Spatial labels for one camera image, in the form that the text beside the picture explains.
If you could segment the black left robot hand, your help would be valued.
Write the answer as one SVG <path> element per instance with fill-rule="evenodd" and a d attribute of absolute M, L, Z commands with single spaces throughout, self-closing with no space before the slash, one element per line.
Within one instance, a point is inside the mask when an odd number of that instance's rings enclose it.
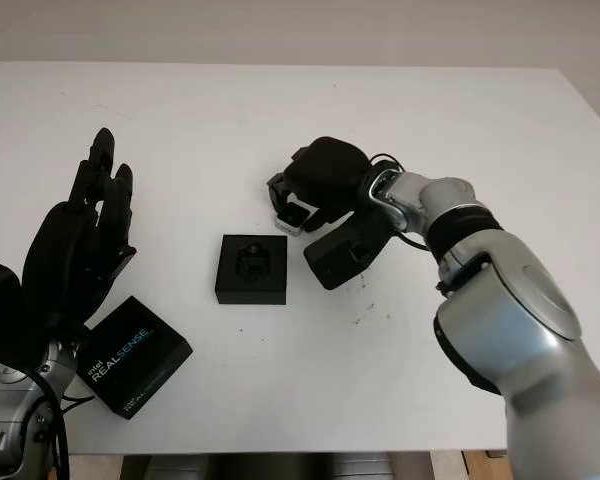
<path fill-rule="evenodd" d="M 129 244 L 133 173 L 113 171 L 115 139 L 96 134 L 67 200 L 46 215 L 26 256 L 22 288 L 35 328 L 68 337 L 101 306 L 136 254 Z"/>

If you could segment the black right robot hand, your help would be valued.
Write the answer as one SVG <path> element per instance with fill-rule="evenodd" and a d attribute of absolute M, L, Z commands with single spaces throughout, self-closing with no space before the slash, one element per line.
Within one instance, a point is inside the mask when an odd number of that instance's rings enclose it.
<path fill-rule="evenodd" d="M 306 232 L 334 223 L 355 209 L 358 187 L 370 168 L 361 149 L 332 137 L 299 148 L 291 163 L 267 181 L 276 221 Z"/>

